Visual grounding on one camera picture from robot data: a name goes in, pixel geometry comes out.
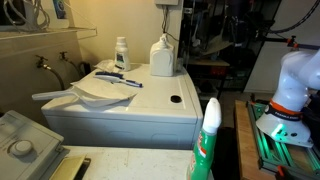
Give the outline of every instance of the beige wall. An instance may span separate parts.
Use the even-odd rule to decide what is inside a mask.
[[[84,60],[95,64],[104,59],[114,59],[116,37],[124,36],[130,61],[149,63],[150,48],[162,34],[163,11],[161,6],[154,4],[154,0],[69,0],[69,3],[76,26],[91,27],[87,20],[97,26],[96,37],[80,41]],[[179,39],[182,0],[178,6],[169,6],[169,10],[168,32]],[[169,42],[177,51],[178,42],[172,38]]]
[[[61,88],[53,73],[37,68],[36,55],[47,58],[45,64],[61,76],[66,88],[70,87],[80,76],[70,63],[59,59],[59,52],[67,51],[69,60],[76,64],[82,60],[76,33],[0,39],[0,43],[0,112],[14,110],[47,126],[41,107],[48,100],[33,101],[31,96]]]

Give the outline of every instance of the white bottle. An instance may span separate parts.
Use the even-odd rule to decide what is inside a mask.
[[[117,45],[115,47],[115,64],[117,68],[123,71],[131,69],[130,60],[128,57],[128,47],[125,37],[117,37]]]
[[[173,76],[174,46],[167,42],[166,34],[150,50],[150,74],[153,76]]]
[[[60,29],[69,27],[69,20],[67,19],[63,0],[45,0],[41,1],[41,5],[50,17],[49,28]],[[44,20],[44,15],[40,12],[38,23],[41,24]]]

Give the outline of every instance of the wall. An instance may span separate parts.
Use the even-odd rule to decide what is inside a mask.
[[[275,17],[276,23],[272,30],[284,29],[300,21],[311,9],[316,0],[282,0],[278,13]],[[301,26],[292,31],[280,34],[291,38],[297,36],[296,41],[300,44],[320,45],[320,7],[317,7],[311,17]],[[266,42],[261,49],[250,79],[246,85],[245,92],[268,92],[273,93],[278,87],[280,75],[281,58],[290,51],[285,43]]]
[[[149,63],[150,48],[162,34],[163,11],[154,0],[69,0],[76,26],[95,24],[98,35],[80,42],[84,60],[93,64],[114,59],[117,36],[127,38],[131,62]],[[168,32],[179,39],[182,17],[182,0],[170,6]],[[178,49],[178,42],[169,38]]]
[[[47,126],[41,107],[48,102],[33,101],[32,94],[58,91],[59,81],[48,70],[37,68],[36,55],[48,59],[45,64],[57,71],[66,88],[80,76],[68,62],[59,59],[59,52],[78,63],[82,60],[76,33],[41,35],[14,39],[1,39],[0,46],[0,112],[15,110]]]

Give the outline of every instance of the green label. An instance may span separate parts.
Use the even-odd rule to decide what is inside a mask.
[[[200,131],[187,171],[188,180],[206,180],[208,178],[214,157],[216,138],[216,134],[212,136],[203,130]]]

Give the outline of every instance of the water tap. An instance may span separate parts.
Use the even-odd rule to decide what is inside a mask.
[[[36,63],[37,68],[51,69],[47,64],[44,64],[44,61],[48,61],[48,59],[38,55],[36,55],[36,57],[40,58]]]
[[[66,53],[67,53],[67,51],[60,52],[60,59],[61,60],[68,61],[68,58],[66,57]]]

